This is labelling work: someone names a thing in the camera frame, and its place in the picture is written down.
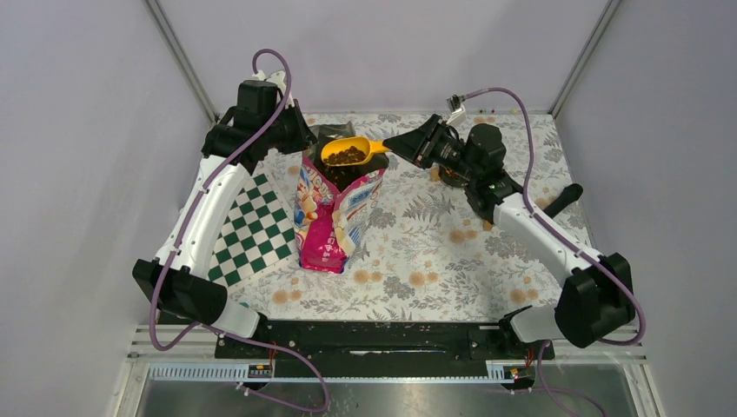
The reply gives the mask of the yellow plastic scoop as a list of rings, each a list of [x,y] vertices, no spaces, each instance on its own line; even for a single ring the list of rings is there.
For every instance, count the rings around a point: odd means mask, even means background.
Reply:
[[[373,156],[389,151],[383,141],[353,136],[328,142],[322,148],[320,157],[327,166],[347,167],[366,164]]]

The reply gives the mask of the pink blue pet food bag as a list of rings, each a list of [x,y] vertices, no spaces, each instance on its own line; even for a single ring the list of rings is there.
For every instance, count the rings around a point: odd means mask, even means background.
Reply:
[[[355,135],[353,123],[310,128],[317,144],[302,152],[294,199],[296,247],[301,268],[340,274],[361,247],[377,205],[388,158],[365,165],[329,167],[320,158],[325,145]]]

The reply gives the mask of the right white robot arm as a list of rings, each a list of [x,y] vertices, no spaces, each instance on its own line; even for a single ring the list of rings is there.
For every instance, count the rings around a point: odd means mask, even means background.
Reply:
[[[418,168],[436,164],[460,178],[471,209],[512,235],[558,281],[554,305],[527,307],[502,319],[500,350],[519,358],[533,342],[565,339],[578,348],[608,341],[608,335],[637,314],[631,268],[614,253],[575,242],[528,198],[504,168],[506,147],[500,130],[475,125],[463,141],[440,116],[419,128],[384,140],[384,146]]]

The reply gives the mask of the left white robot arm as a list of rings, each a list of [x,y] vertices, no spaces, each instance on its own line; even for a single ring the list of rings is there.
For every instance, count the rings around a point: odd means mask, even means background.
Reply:
[[[197,176],[174,228],[153,260],[137,260],[132,276],[149,299],[149,321],[157,312],[236,335],[250,357],[269,348],[260,316],[232,301],[227,289],[207,277],[222,225],[256,165],[275,149],[288,155],[315,144],[285,71],[262,72],[240,83],[236,105],[207,133]]]

